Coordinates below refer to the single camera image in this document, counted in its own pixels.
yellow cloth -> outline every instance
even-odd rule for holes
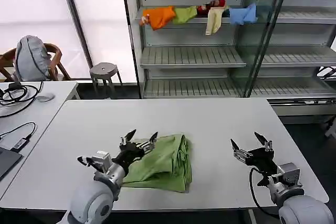
[[[212,7],[209,10],[205,35],[215,34],[220,29],[220,26],[222,25],[222,14],[225,9],[227,9],[226,6]]]

black cable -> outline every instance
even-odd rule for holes
[[[7,132],[5,132],[5,133],[0,134],[0,140],[3,138],[4,135],[7,135],[7,134],[9,134],[9,133],[11,133],[11,132],[14,132],[14,131],[18,130],[19,128],[21,128],[21,127],[23,127],[23,126],[25,126],[25,125],[29,125],[29,124],[32,124],[32,125],[34,126],[34,128],[33,128],[33,130],[32,130],[32,131],[31,131],[25,138],[26,138],[26,139],[30,139],[30,138],[32,137],[33,133],[34,133],[35,130],[36,130],[36,123],[34,123],[34,122],[24,123],[24,124],[22,124],[22,125],[20,125],[20,126],[18,126],[18,127],[16,127],[16,128],[14,128],[14,129],[12,129],[11,131],[7,131]]]
[[[267,212],[266,210],[264,210],[258,203],[257,199],[256,199],[256,195],[254,194],[254,190],[253,190],[253,183],[252,183],[252,175],[253,175],[253,171],[256,171],[260,174],[262,174],[261,171],[255,169],[254,167],[250,170],[250,173],[249,173],[249,183],[250,183],[250,190],[251,190],[251,194],[252,194],[252,198],[253,198],[253,201],[254,203],[256,204],[256,206],[260,209],[260,211],[262,211],[263,213],[269,215],[269,216],[272,216],[273,218],[276,218],[276,219],[280,219],[279,215],[276,215],[276,214],[271,214],[269,212]]]
[[[332,68],[332,67],[329,67],[331,68],[331,70],[326,73],[324,76],[322,76],[322,79],[325,80],[326,78],[329,78],[331,77],[334,73],[336,73],[336,69],[335,68]]]
[[[18,102],[27,102],[27,101],[29,101],[29,102],[27,103],[26,106],[19,109],[18,111],[15,111],[15,112],[13,112],[11,114],[7,114],[7,115],[0,115],[0,118],[6,118],[8,116],[15,115],[15,114],[25,110],[26,108],[28,108],[34,102],[37,94],[39,92],[41,92],[42,87],[43,87],[43,82],[42,81],[41,81],[40,87],[38,89],[37,89],[37,87],[35,87],[33,85],[21,85],[21,84],[18,84],[18,83],[11,83],[8,86],[8,89],[4,90],[0,94],[0,105],[9,106],[9,105],[12,105],[12,104],[18,103]],[[35,93],[31,97],[23,99],[26,96],[26,94],[28,93],[28,88],[32,88],[33,90],[35,90]],[[23,93],[21,95],[19,95],[18,97],[13,97],[11,92],[17,92],[19,90],[21,90]]]
[[[332,122],[335,120],[335,118],[336,118],[336,115],[333,115],[331,118],[329,118],[328,120],[326,120],[323,123],[328,123],[328,127],[331,127]]]

green cloth on shelf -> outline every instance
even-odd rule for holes
[[[188,22],[188,20],[194,18],[197,15],[196,6],[191,6],[188,8],[174,8],[175,11],[175,18],[173,18],[173,23],[183,24]]]

dark floor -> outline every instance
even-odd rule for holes
[[[137,99],[138,89],[134,86],[125,86],[124,93],[121,87],[116,87],[118,99]],[[79,95],[82,99],[106,99],[103,88],[100,87],[100,95],[97,97],[90,84],[80,84]],[[324,138],[324,125],[321,124],[292,124],[285,125],[311,168],[317,175],[321,184],[327,191],[330,201],[328,203],[334,216],[336,216],[336,140]],[[28,214],[23,211],[0,210],[0,223],[56,223],[60,220],[61,213],[34,213]],[[280,223],[272,217],[267,217],[258,210],[255,211],[258,224]],[[113,213],[106,223],[206,223],[208,220],[217,220],[221,223],[248,223],[250,224],[247,211],[225,210],[204,212],[175,212],[175,213]]]

orange cloth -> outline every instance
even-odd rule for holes
[[[164,27],[176,16],[173,8],[173,6],[168,6],[156,9],[146,9],[142,12],[142,16],[147,17],[147,15],[149,15],[149,23],[151,24],[151,27],[153,30],[157,30]]]

